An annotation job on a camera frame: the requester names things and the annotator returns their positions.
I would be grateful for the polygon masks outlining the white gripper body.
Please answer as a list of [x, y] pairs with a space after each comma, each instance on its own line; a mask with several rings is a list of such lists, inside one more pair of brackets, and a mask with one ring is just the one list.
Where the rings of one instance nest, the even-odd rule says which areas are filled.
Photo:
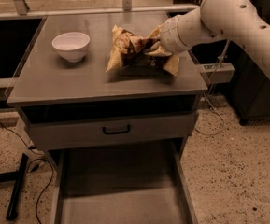
[[178, 22], [180, 16], [176, 15], [169, 18], [163, 23], [160, 32], [160, 42], [165, 50], [173, 53], [180, 54], [184, 51], [189, 50], [191, 47], [185, 45], [178, 34]]

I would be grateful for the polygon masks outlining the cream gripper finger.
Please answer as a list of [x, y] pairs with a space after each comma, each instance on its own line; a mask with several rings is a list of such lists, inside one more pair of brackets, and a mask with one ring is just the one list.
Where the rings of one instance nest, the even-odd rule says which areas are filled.
[[172, 55], [172, 52], [166, 50], [162, 46], [154, 48], [154, 49], [145, 49], [143, 53], [147, 56], [152, 56], [152, 57], [169, 57]]
[[163, 25], [156, 26], [148, 35], [148, 38], [156, 38], [158, 39], [160, 37], [161, 30], [163, 28]]

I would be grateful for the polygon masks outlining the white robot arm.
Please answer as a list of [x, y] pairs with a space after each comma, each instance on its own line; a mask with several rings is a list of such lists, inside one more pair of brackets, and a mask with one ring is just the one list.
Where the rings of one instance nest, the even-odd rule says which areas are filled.
[[270, 25], [249, 0], [202, 0], [201, 5], [166, 20], [155, 29], [157, 42], [148, 55], [179, 55], [199, 44], [228, 39], [270, 79]]

